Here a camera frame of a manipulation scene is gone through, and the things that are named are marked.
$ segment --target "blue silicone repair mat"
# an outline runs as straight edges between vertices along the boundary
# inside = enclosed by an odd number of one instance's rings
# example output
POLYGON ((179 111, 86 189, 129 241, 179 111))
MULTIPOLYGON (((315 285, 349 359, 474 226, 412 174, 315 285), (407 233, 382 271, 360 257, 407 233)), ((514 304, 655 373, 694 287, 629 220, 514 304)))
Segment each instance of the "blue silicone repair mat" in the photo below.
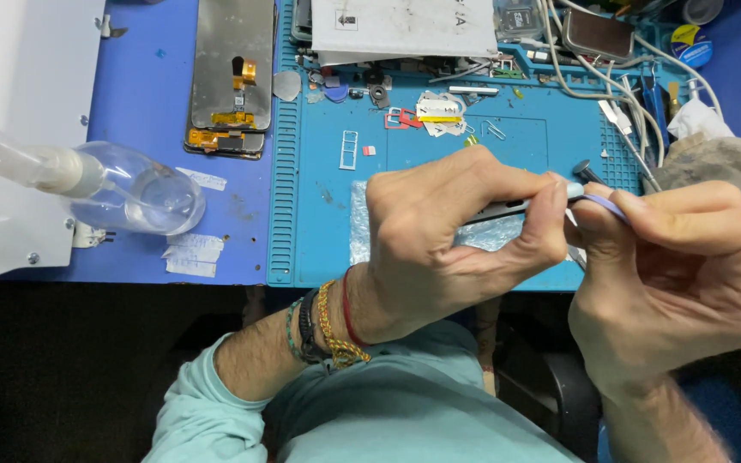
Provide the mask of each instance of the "blue silicone repair mat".
MULTIPOLYGON (((307 75, 296 65, 296 47, 287 40, 291 5, 285 1, 280 8, 279 65, 282 70, 301 71, 304 85, 294 101, 275 104, 268 284, 312 288, 337 278, 349 265, 351 183, 367 180, 376 172, 406 169, 446 156, 463 147, 464 136, 446 134, 434 138, 424 128, 386 129, 387 110, 377 109, 368 96, 340 104, 330 100, 308 103, 311 90, 307 75), (358 132, 355 171, 338 168, 346 130, 358 132), (374 147, 376 155, 363 156, 363 147, 374 147)), ((520 53, 518 48, 505 51, 520 53)), ((552 69, 520 58, 526 74, 552 69)), ((566 78, 571 79, 574 89, 603 91, 602 86, 587 79, 584 70, 570 69, 573 73, 567 73, 566 78)), ((341 69, 340 77, 352 81, 354 73, 363 70, 341 69)), ((601 115, 595 100, 571 98, 556 84, 541 84, 536 78, 470 78, 428 84, 427 74, 396 71, 389 74, 393 76, 393 89, 388 92, 391 105, 411 110, 425 90, 440 93, 447 91, 449 85, 483 83, 498 88, 498 96, 472 105, 464 117, 476 129, 480 144, 488 147, 501 162, 537 173, 555 171, 575 180, 571 175, 573 166, 590 159, 594 170, 612 187, 641 193, 634 158, 601 115), (485 120, 504 132, 506 140, 500 141, 490 133, 482 136, 480 127, 485 120), (603 150, 608 156, 602 156, 603 150)), ((621 72, 614 72, 614 76, 619 75, 621 72)), ((346 162, 351 162, 347 154, 346 162)), ((583 275, 575 262, 566 261, 517 289, 574 291, 583 275)))

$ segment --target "light blue sweatshirt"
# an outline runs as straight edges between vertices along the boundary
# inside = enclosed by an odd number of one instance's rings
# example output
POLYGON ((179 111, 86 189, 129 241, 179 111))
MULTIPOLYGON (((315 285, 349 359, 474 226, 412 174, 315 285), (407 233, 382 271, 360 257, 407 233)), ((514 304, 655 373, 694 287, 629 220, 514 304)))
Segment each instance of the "light blue sweatshirt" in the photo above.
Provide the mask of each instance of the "light blue sweatshirt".
POLYGON ((220 342, 182 365, 146 463, 264 463, 263 410, 280 462, 580 461, 485 392, 473 336, 449 321, 376 345, 369 363, 327 377, 309 367, 260 402, 222 384, 213 368, 220 342))

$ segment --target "sleeve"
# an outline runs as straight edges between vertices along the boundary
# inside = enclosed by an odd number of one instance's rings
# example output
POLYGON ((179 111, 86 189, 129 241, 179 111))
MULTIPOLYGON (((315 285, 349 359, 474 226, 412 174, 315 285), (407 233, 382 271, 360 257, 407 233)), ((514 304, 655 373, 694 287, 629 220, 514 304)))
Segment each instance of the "sleeve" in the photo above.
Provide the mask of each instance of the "sleeve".
POLYGON ((217 461, 264 463, 262 410, 270 400, 248 402, 233 395, 213 367, 221 341, 182 365, 165 394, 153 447, 143 463, 217 461))

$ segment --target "black leather bracelet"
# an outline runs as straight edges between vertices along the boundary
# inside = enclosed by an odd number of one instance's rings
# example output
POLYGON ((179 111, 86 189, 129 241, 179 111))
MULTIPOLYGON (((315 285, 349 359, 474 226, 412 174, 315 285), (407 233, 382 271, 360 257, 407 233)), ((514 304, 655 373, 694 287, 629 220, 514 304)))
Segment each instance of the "black leather bracelet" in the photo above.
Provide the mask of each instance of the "black leather bracelet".
POLYGON ((308 365, 323 363, 330 358, 330 355, 316 343, 316 337, 314 335, 314 321, 311 311, 313 310, 313 303, 317 294, 319 294, 318 288, 310 290, 304 295, 302 303, 299 305, 299 336, 302 340, 300 351, 302 352, 303 360, 308 365))

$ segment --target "white metal panel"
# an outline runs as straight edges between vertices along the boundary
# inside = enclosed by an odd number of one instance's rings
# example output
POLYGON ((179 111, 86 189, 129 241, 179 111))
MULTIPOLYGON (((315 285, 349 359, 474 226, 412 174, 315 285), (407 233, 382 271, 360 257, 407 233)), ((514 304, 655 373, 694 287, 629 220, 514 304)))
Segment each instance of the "white metal panel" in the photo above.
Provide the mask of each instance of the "white metal panel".
MULTIPOLYGON (((105 0, 0 0, 0 129, 26 144, 86 141, 105 0)), ((0 274, 70 263, 72 230, 54 195, 0 178, 0 274), (31 265, 28 255, 39 262, 31 265)))

